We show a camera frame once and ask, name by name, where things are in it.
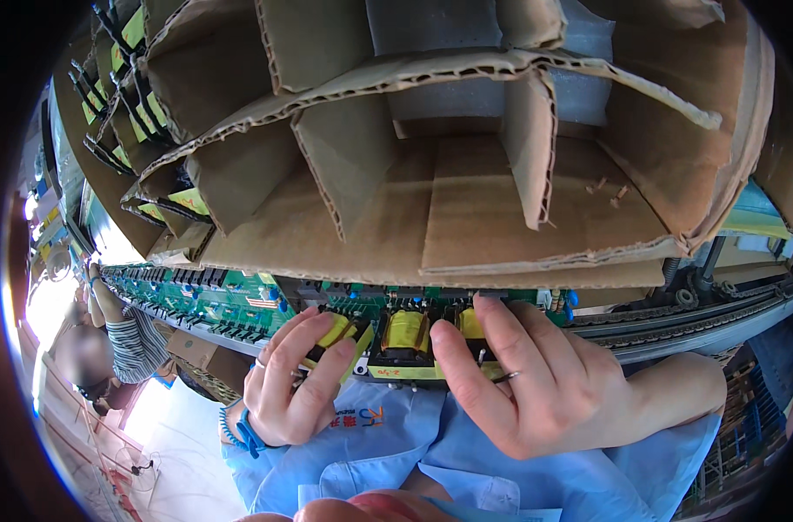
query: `cardboard box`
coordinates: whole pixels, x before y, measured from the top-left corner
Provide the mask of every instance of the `cardboard box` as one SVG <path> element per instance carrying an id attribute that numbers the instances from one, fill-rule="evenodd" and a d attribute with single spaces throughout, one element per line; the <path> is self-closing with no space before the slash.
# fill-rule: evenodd
<path id="1" fill-rule="evenodd" d="M 482 146 L 461 144 L 458 149 L 455 142 L 446 141 L 432 145 L 444 155 L 454 147 L 457 154 L 465 156 L 449 166 L 437 158 L 438 168 L 433 172 L 436 195 L 429 203 L 428 233 L 419 267 L 423 275 L 514 274 L 689 255 L 715 233 L 752 171 L 770 111 L 772 49 L 743 7 L 731 2 L 726 16 L 726 23 L 685 31 L 618 24 L 613 37 L 617 64 L 622 60 L 633 72 L 673 87 L 702 109 L 716 110 L 723 117 L 720 131 L 701 128 L 719 124 L 718 114 L 699 110 L 671 91 L 601 59 L 543 49 L 505 53 L 447 49 L 368 59 L 298 94 L 279 89 L 277 95 L 256 101 L 214 130 L 166 154 L 145 175 L 187 154 L 206 169 L 209 163 L 203 154 L 216 150 L 219 162 L 206 172 L 225 173 L 229 176 L 226 184 L 238 176 L 247 180 L 251 173 L 244 167 L 255 165 L 257 157 L 238 167 L 234 162 L 239 156 L 227 153 L 229 141 L 221 140 L 239 137 L 233 133 L 244 131 L 249 136 L 266 124 L 280 127 L 279 120 L 292 116 L 290 123 L 339 237 L 348 245 L 361 245 L 370 239 L 358 227 L 361 216 L 370 216 L 377 199 L 372 194 L 387 183 L 389 168 L 393 171 L 399 161 L 410 163 L 398 150 L 410 147 L 399 146 L 381 94 L 435 82 L 505 80 L 506 125 L 499 135 L 506 151 L 496 146 L 497 138 L 486 136 L 480 139 Z M 269 13 L 263 13 L 264 31 L 271 26 L 270 18 Z M 292 23 L 297 18 L 285 20 Z M 305 43 L 299 42 L 299 48 L 306 47 Z M 688 55 L 700 59 L 684 62 L 684 46 L 693 51 Z M 285 57 L 282 48 L 273 47 L 278 84 L 287 83 L 282 81 L 284 71 L 296 71 L 297 67 L 295 57 Z M 640 65 L 649 62 L 646 54 L 652 52 L 657 60 L 652 60 L 654 67 Z M 555 99 L 545 72 L 550 68 L 611 78 L 622 85 L 613 89 L 607 107 L 610 124 L 600 131 L 596 144 L 556 140 L 555 117 L 551 116 Z M 661 156 L 663 161 L 653 161 Z M 266 161 L 271 157 L 263 154 L 260 158 Z M 468 172 L 472 164 L 482 165 L 483 171 Z M 592 179 L 592 172 L 608 172 L 609 176 L 600 185 L 600 180 Z M 212 179 L 205 183 L 206 190 L 214 185 Z M 503 212 L 493 212 L 488 201 L 502 204 Z M 207 202 L 214 216 L 214 204 Z M 264 197 L 263 205 L 268 203 L 269 198 Z M 399 200 L 386 203 L 391 209 L 401 204 Z M 437 208 L 445 204 L 450 206 Z M 556 219 L 548 213 L 551 209 L 558 212 Z M 451 211 L 470 221 L 451 219 Z M 278 219 L 299 213 L 289 209 Z M 250 219 L 258 216 L 272 219 L 260 208 Z M 214 217 L 224 235 L 234 235 L 241 224 L 235 216 L 225 223 Z M 545 225 L 547 222 L 558 229 Z M 280 226 L 270 221 L 263 225 Z M 470 241 L 463 241 L 467 236 Z M 271 242 L 261 246 L 285 250 Z M 234 265 L 219 258 L 215 262 Z M 317 264 L 304 273 L 314 275 Z M 251 263 L 240 267 L 266 269 Z"/>
<path id="2" fill-rule="evenodd" d="M 173 332 L 164 349 L 200 370 L 207 371 L 229 388 L 243 395 L 243 381 L 254 358 L 196 338 L 182 330 Z"/>
<path id="3" fill-rule="evenodd" d="M 793 73 L 777 60 L 774 113 L 753 178 L 793 230 Z"/>

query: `ring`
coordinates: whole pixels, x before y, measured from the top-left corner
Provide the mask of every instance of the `ring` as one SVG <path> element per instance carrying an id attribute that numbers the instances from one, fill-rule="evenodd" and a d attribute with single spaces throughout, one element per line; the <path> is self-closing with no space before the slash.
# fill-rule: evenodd
<path id="1" fill-rule="evenodd" d="M 521 375 L 520 371 L 512 371 L 512 372 L 508 373 L 507 375 L 502 375 L 499 378 L 493 379 L 493 382 L 495 384 L 500 384 L 501 382 L 506 382 L 506 381 L 510 380 L 511 378 L 517 377 L 519 375 Z"/>

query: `finger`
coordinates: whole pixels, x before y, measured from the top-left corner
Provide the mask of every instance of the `finger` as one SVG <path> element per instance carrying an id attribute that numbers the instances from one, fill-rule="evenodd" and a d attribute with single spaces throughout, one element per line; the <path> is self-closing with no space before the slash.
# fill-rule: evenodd
<path id="1" fill-rule="evenodd" d="M 543 311 L 524 301 L 509 303 L 509 310 L 535 342 L 559 388 L 578 385 L 587 378 L 585 366 L 576 350 Z"/>
<path id="2" fill-rule="evenodd" d="M 527 330 L 498 299 L 473 298 L 475 316 L 481 323 L 486 342 L 501 363 L 504 373 L 520 371 L 523 375 L 510 381 L 521 402 L 527 397 L 547 397 L 556 390 L 556 381 L 542 354 Z"/>
<path id="3" fill-rule="evenodd" d="M 503 444 L 518 425 L 510 399 L 483 375 L 460 331 L 449 321 L 436 321 L 431 330 L 434 357 L 463 411 L 496 445 Z"/>
<path id="4" fill-rule="evenodd" d="M 266 346 L 260 352 L 260 362 L 263 363 L 264 366 L 269 362 L 269 358 L 272 357 L 272 352 L 277 349 L 278 346 L 283 342 L 284 339 L 287 338 L 289 332 L 292 331 L 295 327 L 300 325 L 302 322 L 306 321 L 309 318 L 313 318 L 318 315 L 318 307 L 309 307 L 303 312 L 297 314 L 292 319 L 289 319 L 284 325 L 275 332 L 275 335 L 272 336 L 272 339 L 266 343 Z"/>
<path id="5" fill-rule="evenodd" d="M 320 412 L 331 404 L 336 386 L 350 367 L 355 354 L 356 341 L 353 339 L 342 339 L 329 347 L 292 398 L 290 418 L 303 422 L 304 419 L 313 418 L 312 412 Z"/>
<path id="6" fill-rule="evenodd" d="M 262 408 L 286 412 L 290 404 L 292 382 L 295 379 L 292 377 L 292 372 L 298 370 L 298 365 L 304 360 L 308 351 L 316 346 L 319 339 L 327 335 L 332 326 L 333 314 L 321 313 L 306 318 L 287 333 L 266 364 L 260 397 Z"/>

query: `resistor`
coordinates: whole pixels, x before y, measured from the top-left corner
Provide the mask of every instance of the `resistor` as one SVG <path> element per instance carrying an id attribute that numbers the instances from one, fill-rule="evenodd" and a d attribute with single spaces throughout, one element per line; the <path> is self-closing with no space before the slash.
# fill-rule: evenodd
<path id="1" fill-rule="evenodd" d="M 558 297 L 560 293 L 561 292 L 559 290 L 550 290 L 550 297 L 552 298 L 550 299 L 550 311 L 556 311 L 556 308 L 558 307 Z"/>

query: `cardboard divider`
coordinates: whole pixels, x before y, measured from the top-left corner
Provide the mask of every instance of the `cardboard divider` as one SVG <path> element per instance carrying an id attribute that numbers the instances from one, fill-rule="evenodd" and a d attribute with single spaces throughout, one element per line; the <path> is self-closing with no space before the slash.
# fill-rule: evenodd
<path id="1" fill-rule="evenodd" d="M 279 276 L 466 288 L 656 287 L 660 261 L 513 276 L 421 275 L 438 140 L 408 140 L 366 207 L 365 219 L 342 243 L 318 187 L 302 162 L 278 184 L 253 219 L 227 236 L 215 235 L 206 267 Z"/>
<path id="2" fill-rule="evenodd" d="M 298 145 L 336 225 L 339 238 L 363 216 L 398 155 L 385 96 L 320 104 L 292 120 Z"/>
<path id="3" fill-rule="evenodd" d="M 153 37 L 150 85 L 177 141 L 271 92 L 254 0 L 189 0 Z"/>
<path id="4" fill-rule="evenodd" d="M 793 229 L 793 73 L 777 59 L 774 111 L 753 178 Z"/>
<path id="5" fill-rule="evenodd" d="M 364 151 L 363 147 L 352 147 L 347 142 L 346 137 L 329 136 L 328 134 L 335 134 L 335 130 L 330 130 L 330 118 L 335 117 L 336 121 L 341 121 L 346 124 L 360 124 L 360 129 L 373 129 L 371 125 L 377 124 L 378 121 L 380 131 L 377 133 L 364 133 L 358 130 L 352 131 L 360 140 L 367 140 L 373 143 L 374 137 L 380 143 L 377 151 L 388 150 L 384 145 L 386 136 L 391 140 L 393 133 L 392 125 L 386 123 L 384 116 L 380 116 L 381 111 L 366 112 L 364 109 L 349 110 L 347 114 L 341 114 L 342 111 L 331 109 L 330 104 L 334 104 L 336 100 L 350 99 L 362 95 L 380 94 L 387 92 L 395 92 L 402 89 L 411 89 L 417 85 L 445 83 L 452 81 L 459 81 L 465 78 L 490 78 L 492 80 L 512 81 L 519 78 L 526 78 L 531 74 L 538 74 L 539 78 L 544 75 L 544 71 L 548 67 L 569 68 L 574 71 L 579 71 L 583 74 L 591 74 L 595 76 L 602 76 L 611 78 L 616 82 L 630 85 L 633 89 L 640 90 L 643 94 L 654 97 L 664 104 L 680 111 L 686 118 L 693 123 L 703 125 L 706 128 L 716 128 L 720 123 L 717 114 L 705 113 L 694 107 L 694 105 L 683 101 L 682 99 L 673 95 L 667 89 L 661 88 L 658 85 L 652 84 L 640 77 L 627 73 L 618 68 L 614 68 L 605 60 L 600 58 L 584 58 L 575 57 L 569 54 L 557 51 L 523 51 L 519 49 L 512 49 L 505 53 L 500 53 L 496 49 L 445 49 L 442 51 L 435 51 L 423 54 L 411 54 L 400 57 L 379 57 L 370 60 L 359 68 L 353 69 L 348 73 L 342 74 L 339 78 L 335 78 L 326 84 L 320 86 L 318 89 L 311 89 L 305 93 L 298 95 L 286 96 L 266 96 L 261 100 L 245 107 L 237 113 L 231 115 L 228 119 L 218 124 L 217 128 L 209 131 L 200 138 L 190 141 L 172 152 L 168 152 L 157 161 L 153 162 L 151 166 L 142 174 L 143 177 L 155 172 L 156 169 L 162 165 L 178 160 L 185 155 L 191 154 L 191 162 L 197 165 L 202 164 L 204 161 L 211 161 L 214 163 L 210 170 L 217 176 L 228 176 L 229 181 L 207 181 L 206 186 L 203 188 L 202 181 L 194 180 L 194 185 L 200 188 L 203 199 L 208 204 L 211 215 L 214 217 L 214 222 L 218 225 L 223 234 L 231 233 L 234 228 L 248 219 L 248 216 L 256 209 L 256 204 L 262 201 L 265 195 L 257 198 L 249 199 L 244 202 L 240 207 L 241 210 L 236 211 L 237 205 L 233 204 L 231 198 L 235 197 L 233 194 L 241 195 L 242 197 L 250 197 L 252 189 L 238 191 L 240 183 L 255 182 L 260 184 L 261 190 L 268 188 L 272 185 L 263 185 L 260 176 L 244 176 L 243 171 L 246 165 L 261 165 L 266 162 L 265 158 L 258 155 L 256 146 L 259 145 L 261 138 L 258 134 L 266 136 L 266 139 L 283 140 L 285 135 L 282 131 L 267 132 L 263 130 L 266 124 L 276 125 L 279 120 L 292 115 L 296 111 L 304 110 L 303 116 L 296 119 L 293 125 L 299 131 L 299 138 L 301 146 L 309 157 L 310 164 L 313 167 L 319 183 L 322 184 L 322 189 L 325 191 L 326 203 L 330 206 L 330 211 L 335 217 L 336 227 L 339 231 L 339 236 L 342 239 L 347 237 L 347 231 L 344 224 L 350 220 L 348 225 L 352 225 L 356 221 L 355 216 L 360 215 L 360 203 L 369 199 L 370 194 L 356 193 L 352 194 L 354 187 L 351 185 L 347 193 L 340 194 L 338 191 L 331 192 L 330 187 L 340 189 L 342 182 L 339 182 L 339 174 L 344 175 L 346 172 L 340 172 L 347 167 L 348 161 L 361 161 L 363 164 L 377 166 L 376 172 L 369 173 L 370 180 L 366 180 L 366 186 L 374 186 L 376 178 L 389 164 L 388 156 L 382 159 L 375 159 L 372 157 L 372 151 Z M 550 89 L 545 87 L 541 90 L 525 89 L 521 94 L 527 96 L 544 96 L 550 94 Z M 354 101 L 348 102 L 346 107 L 367 107 L 368 102 Z M 552 107 L 552 101 L 533 102 L 540 104 L 543 108 L 539 113 L 539 117 L 546 121 L 548 111 L 546 108 Z M 311 131 L 307 131 L 307 113 L 312 111 L 312 108 L 318 108 L 313 113 L 311 120 L 312 125 L 320 129 L 321 137 L 316 137 Z M 319 114 L 333 114 L 333 116 L 321 116 Z M 535 226 L 538 222 L 544 222 L 548 219 L 547 209 L 548 204 L 545 202 L 545 196 L 549 196 L 549 172 L 540 171 L 545 165 L 550 164 L 549 158 L 543 157 L 535 158 L 534 156 L 523 154 L 523 147 L 530 146 L 531 143 L 541 143 L 542 148 L 549 146 L 551 139 L 555 135 L 555 124 L 545 127 L 527 128 L 526 125 L 515 126 L 517 132 L 520 134 L 524 132 L 527 134 L 527 140 L 524 137 L 515 139 L 507 139 L 505 142 L 511 147 L 510 155 L 516 161 L 516 171 L 520 173 L 523 180 L 533 178 L 533 182 L 525 183 L 523 192 L 527 194 L 527 222 Z M 235 133 L 246 133 L 246 138 L 236 136 Z M 229 137 L 226 144 L 220 144 L 219 141 Z M 314 148 L 316 141 L 320 141 L 319 145 L 323 148 L 316 152 Z M 236 146 L 234 143 L 244 144 L 246 142 L 253 143 L 254 146 L 248 147 L 245 145 Z M 214 159 L 209 157 L 209 152 L 206 150 L 214 145 Z M 335 154 L 337 149 L 341 149 L 344 156 Z M 270 149 L 273 154 L 280 154 L 281 149 Z M 285 167 L 290 167 L 291 156 L 285 156 Z M 325 174 L 326 178 L 321 178 L 320 169 L 325 168 L 323 163 L 332 162 L 329 167 L 330 172 L 337 173 L 335 176 Z M 287 171 L 275 171 L 275 176 L 281 176 Z M 362 176 L 357 175 L 356 179 L 361 179 Z M 280 177 L 273 178 L 274 183 Z M 214 189 L 210 184 L 215 184 L 219 187 L 225 187 L 222 192 Z M 341 215 L 343 210 L 349 209 L 349 217 Z"/>
<path id="6" fill-rule="evenodd" d="M 558 138 L 551 208 L 550 225 L 527 228 L 496 138 L 441 139 L 421 273 L 514 274 L 679 253 L 595 142 Z"/>
<path id="7" fill-rule="evenodd" d="M 715 235 L 755 169 L 773 98 L 770 42 L 737 0 L 700 29 L 617 23 L 614 62 L 723 117 L 719 132 L 685 124 L 614 85 L 599 141 L 689 254 Z"/>
<path id="8" fill-rule="evenodd" d="M 277 183 L 301 163 L 295 135 L 286 121 L 232 135 L 203 147 L 184 162 L 223 235 L 248 221 Z M 157 174 L 145 174 L 142 182 Z"/>

